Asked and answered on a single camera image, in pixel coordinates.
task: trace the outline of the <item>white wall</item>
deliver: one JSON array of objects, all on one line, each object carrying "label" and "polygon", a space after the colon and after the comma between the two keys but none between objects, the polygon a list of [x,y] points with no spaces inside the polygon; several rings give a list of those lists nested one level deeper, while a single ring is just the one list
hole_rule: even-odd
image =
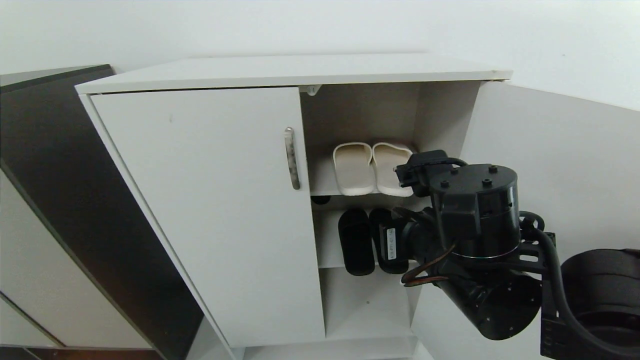
[{"label": "white wall", "polygon": [[[127,71],[203,54],[433,51],[511,67],[518,85],[640,110],[638,24],[633,1],[23,0],[0,2],[0,72],[91,63]],[[427,293],[452,320],[443,333],[454,340],[429,344],[436,360],[539,359],[537,320],[493,342],[437,289]]]}]

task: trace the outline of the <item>black cable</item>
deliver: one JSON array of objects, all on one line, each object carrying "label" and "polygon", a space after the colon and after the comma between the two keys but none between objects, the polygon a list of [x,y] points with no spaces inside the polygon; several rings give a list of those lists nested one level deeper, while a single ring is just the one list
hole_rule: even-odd
[{"label": "black cable", "polygon": [[[525,216],[522,213],[524,213],[524,211],[520,212],[520,216]],[[540,221],[538,221],[538,226],[540,226],[540,224],[543,224],[544,226],[544,222],[541,223]],[[593,345],[594,347],[611,355],[614,355],[618,359],[640,359],[640,347],[620,347],[617,345],[611,345],[610,343],[603,341],[595,335],[591,334],[582,326],[578,319],[575,318],[575,316],[571,312],[571,309],[569,308],[569,304],[566,301],[560,260],[558,260],[554,242],[541,229],[532,229],[531,233],[538,238],[538,241],[540,242],[540,245],[544,250],[545,260],[547,261],[549,280],[551,282],[552,294],[554,302],[556,303],[556,309],[560,315],[560,319],[565,322],[567,327],[571,329],[571,331],[573,331],[576,336]]]},{"label": "black cable", "polygon": [[399,215],[400,217],[413,220],[414,222],[421,225],[425,231],[434,229],[437,226],[436,219],[434,219],[431,215],[425,213],[417,213],[407,208],[400,208],[399,206],[392,208],[391,212]]},{"label": "black cable", "polygon": [[545,221],[542,219],[542,217],[536,213],[531,213],[529,211],[521,211],[520,212],[520,217],[521,218],[532,218],[533,220],[535,220],[538,223],[538,230],[540,231],[544,231],[545,230]]},{"label": "black cable", "polygon": [[432,166],[432,165],[457,165],[459,167],[466,167],[468,164],[466,161],[458,158],[440,158],[440,159],[432,159],[432,160],[424,161],[416,165],[411,165],[409,167],[409,170],[426,167],[426,166]]}]

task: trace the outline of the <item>metal handle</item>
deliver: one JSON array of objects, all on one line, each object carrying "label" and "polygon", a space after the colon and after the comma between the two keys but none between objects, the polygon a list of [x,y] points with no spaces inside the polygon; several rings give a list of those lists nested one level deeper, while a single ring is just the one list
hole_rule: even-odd
[{"label": "metal handle", "polygon": [[291,186],[295,190],[300,189],[300,178],[298,177],[298,164],[296,163],[296,149],[294,148],[293,129],[288,127],[284,130],[284,146],[287,151],[287,162],[289,165],[289,175],[291,176]]}]

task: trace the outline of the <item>black cabinet panel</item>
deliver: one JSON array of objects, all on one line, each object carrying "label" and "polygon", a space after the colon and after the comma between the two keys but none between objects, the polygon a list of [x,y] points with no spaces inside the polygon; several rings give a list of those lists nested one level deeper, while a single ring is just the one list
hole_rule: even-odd
[{"label": "black cabinet panel", "polygon": [[101,65],[0,87],[0,167],[125,318],[167,360],[183,359],[202,312],[74,89],[112,74]]}]

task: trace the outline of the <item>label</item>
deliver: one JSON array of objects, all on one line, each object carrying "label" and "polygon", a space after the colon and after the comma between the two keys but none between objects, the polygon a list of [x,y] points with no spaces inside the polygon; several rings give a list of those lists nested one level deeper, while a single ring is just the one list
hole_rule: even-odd
[{"label": "label", "polygon": [[395,260],[396,254],[396,229],[387,229],[387,259]]}]

